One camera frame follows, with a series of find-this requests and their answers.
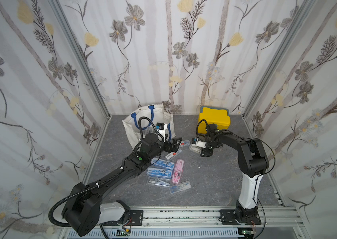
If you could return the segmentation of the small blue clear case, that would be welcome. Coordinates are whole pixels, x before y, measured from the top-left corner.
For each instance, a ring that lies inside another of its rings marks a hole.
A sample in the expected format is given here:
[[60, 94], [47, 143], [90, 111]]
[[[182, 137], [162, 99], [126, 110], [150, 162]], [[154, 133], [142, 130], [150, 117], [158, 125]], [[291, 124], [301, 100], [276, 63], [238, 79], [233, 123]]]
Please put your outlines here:
[[180, 143], [180, 147], [188, 147], [191, 145], [191, 141], [190, 140], [184, 140]]

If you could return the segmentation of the pink compass case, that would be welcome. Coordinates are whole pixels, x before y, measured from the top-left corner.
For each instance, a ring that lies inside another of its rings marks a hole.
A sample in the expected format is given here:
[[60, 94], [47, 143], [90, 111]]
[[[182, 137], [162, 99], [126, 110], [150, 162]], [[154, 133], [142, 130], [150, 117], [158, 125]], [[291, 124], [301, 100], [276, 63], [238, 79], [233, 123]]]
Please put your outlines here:
[[181, 175], [183, 173], [184, 161], [182, 159], [178, 159], [174, 165], [174, 170], [172, 173], [171, 182], [173, 184], [179, 184], [181, 180]]

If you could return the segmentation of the clear compass case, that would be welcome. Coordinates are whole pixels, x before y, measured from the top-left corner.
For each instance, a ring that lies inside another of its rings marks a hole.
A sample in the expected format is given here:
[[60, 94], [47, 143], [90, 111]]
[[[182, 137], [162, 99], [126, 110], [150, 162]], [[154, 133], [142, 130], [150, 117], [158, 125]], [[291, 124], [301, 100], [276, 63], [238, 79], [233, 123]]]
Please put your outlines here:
[[182, 182], [182, 183], [179, 183], [179, 184], [172, 185], [169, 188], [169, 192], [171, 194], [176, 194], [176, 193], [179, 193], [179, 192], [182, 192], [182, 191], [186, 191], [186, 190], [188, 190], [190, 188], [191, 188], [190, 182], [189, 181], [185, 181], [185, 182]]
[[164, 188], [170, 187], [170, 181], [168, 179], [158, 178], [158, 177], [149, 177], [148, 184], [152, 186], [158, 186], [158, 187], [164, 187]]

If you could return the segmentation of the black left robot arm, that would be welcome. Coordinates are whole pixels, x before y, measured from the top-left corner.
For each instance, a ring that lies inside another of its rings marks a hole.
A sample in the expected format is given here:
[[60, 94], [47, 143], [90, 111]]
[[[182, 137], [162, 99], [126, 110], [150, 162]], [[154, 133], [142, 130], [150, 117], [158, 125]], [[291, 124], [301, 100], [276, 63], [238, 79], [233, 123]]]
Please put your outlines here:
[[122, 183], [136, 178], [146, 171], [153, 158], [160, 157], [162, 152], [177, 152], [181, 137], [161, 140], [162, 136], [149, 133], [142, 138], [133, 151], [123, 159], [121, 165], [101, 179], [85, 185], [79, 183], [69, 196], [54, 205], [54, 209], [63, 206], [62, 218], [59, 222], [49, 212], [49, 220], [59, 227], [71, 227], [79, 236], [87, 235], [96, 225], [116, 223], [124, 225], [130, 222], [130, 207], [121, 200], [103, 203], [103, 200]]

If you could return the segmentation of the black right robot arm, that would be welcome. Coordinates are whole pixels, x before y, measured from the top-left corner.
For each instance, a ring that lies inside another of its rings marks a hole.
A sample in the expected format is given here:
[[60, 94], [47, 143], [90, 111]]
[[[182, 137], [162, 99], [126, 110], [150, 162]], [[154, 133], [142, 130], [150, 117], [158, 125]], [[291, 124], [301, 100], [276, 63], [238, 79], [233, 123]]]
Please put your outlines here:
[[236, 203], [235, 219], [244, 223], [258, 214], [258, 191], [262, 177], [270, 163], [263, 146], [257, 138], [242, 138], [227, 129], [218, 129], [216, 124], [207, 124], [206, 133], [196, 142], [202, 142], [200, 156], [210, 157], [213, 150], [229, 146], [238, 153], [238, 166], [242, 172], [242, 189]]

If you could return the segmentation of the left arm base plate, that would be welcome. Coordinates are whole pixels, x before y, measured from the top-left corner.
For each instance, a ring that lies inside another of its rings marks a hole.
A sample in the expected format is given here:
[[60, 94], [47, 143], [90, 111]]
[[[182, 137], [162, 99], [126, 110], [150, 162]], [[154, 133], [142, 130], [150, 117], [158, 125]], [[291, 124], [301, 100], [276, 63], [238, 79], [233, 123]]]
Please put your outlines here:
[[126, 211], [120, 220], [111, 221], [106, 224], [108, 226], [123, 226], [123, 225], [141, 226], [143, 223], [143, 216], [144, 216], [143, 210]]

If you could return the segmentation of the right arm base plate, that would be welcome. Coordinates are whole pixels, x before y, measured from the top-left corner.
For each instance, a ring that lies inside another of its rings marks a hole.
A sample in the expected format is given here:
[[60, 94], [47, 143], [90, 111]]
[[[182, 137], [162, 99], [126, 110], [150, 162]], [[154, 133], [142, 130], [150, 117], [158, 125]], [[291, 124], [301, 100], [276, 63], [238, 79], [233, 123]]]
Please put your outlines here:
[[257, 208], [249, 210], [220, 210], [219, 221], [224, 226], [253, 226], [261, 225], [262, 221]]

